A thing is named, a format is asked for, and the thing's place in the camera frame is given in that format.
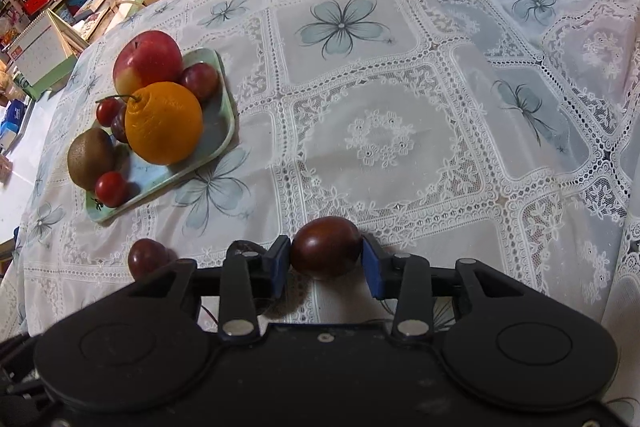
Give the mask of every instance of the table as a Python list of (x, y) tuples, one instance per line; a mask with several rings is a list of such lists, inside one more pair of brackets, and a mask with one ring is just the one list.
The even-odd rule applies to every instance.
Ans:
[(45, 94), (36, 102), (22, 139), (7, 155), (14, 163), (14, 171), (7, 184), (0, 185), (0, 245), (11, 240), (14, 230), (20, 225), (22, 213), (33, 192), (49, 126), (63, 91)]

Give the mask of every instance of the tray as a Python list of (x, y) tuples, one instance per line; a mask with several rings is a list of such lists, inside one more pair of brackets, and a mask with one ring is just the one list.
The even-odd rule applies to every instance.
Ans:
[[(109, 208), (98, 204), (94, 193), (87, 192), (85, 208), (92, 221), (103, 223), (135, 206), (157, 190), (174, 184), (185, 174), (220, 156), (231, 142), (236, 129), (236, 120), (226, 90), (226, 80), (218, 54), (214, 50), (200, 48), (184, 55), (183, 61), (185, 68), (199, 62), (211, 64), (218, 70), (222, 80), (220, 83), (222, 88), (218, 91), (217, 97), (209, 100), (202, 108), (204, 129), (196, 150), (191, 156), (179, 163), (167, 166), (152, 165), (135, 154), (127, 144), (118, 143), (115, 148), (116, 170), (122, 173), (135, 195), (121, 206)], [(100, 124), (95, 122), (94, 126), (100, 126)], [(105, 131), (111, 134), (110, 129), (105, 129)]]

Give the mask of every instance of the silver bolt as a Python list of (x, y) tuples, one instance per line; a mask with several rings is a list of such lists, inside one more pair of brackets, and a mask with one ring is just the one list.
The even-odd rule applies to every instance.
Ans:
[(320, 333), (318, 335), (318, 340), (322, 343), (330, 343), (335, 340), (335, 337), (331, 333)]
[(429, 331), (429, 325), (422, 321), (409, 319), (398, 324), (398, 331), (406, 337), (420, 337)]
[(231, 337), (244, 337), (254, 331), (254, 325), (244, 319), (225, 322), (222, 330)]

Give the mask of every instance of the kiwi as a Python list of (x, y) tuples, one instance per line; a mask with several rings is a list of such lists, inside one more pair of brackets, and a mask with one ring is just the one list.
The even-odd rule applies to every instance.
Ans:
[(95, 182), (105, 172), (113, 171), (115, 153), (111, 137), (99, 127), (77, 136), (66, 155), (69, 176), (78, 187), (93, 192)]

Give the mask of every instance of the plate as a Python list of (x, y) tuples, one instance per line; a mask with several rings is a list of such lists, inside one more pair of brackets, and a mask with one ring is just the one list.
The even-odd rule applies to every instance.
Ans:
[[(199, 62), (206, 62), (218, 70), (222, 80), (220, 82), (222, 89), (218, 90), (218, 95), (202, 108), (204, 129), (196, 150), (188, 158), (176, 164), (153, 165), (135, 154), (127, 144), (118, 143), (115, 147), (116, 170), (126, 179), (134, 196), (117, 208), (109, 208), (99, 203), (94, 193), (87, 192), (85, 208), (92, 221), (103, 223), (135, 206), (154, 192), (175, 184), (186, 174), (222, 155), (231, 142), (236, 129), (236, 119), (226, 90), (226, 80), (218, 54), (214, 50), (200, 48), (188, 52), (182, 60), (185, 68)], [(100, 124), (95, 122), (94, 126), (100, 126)]]

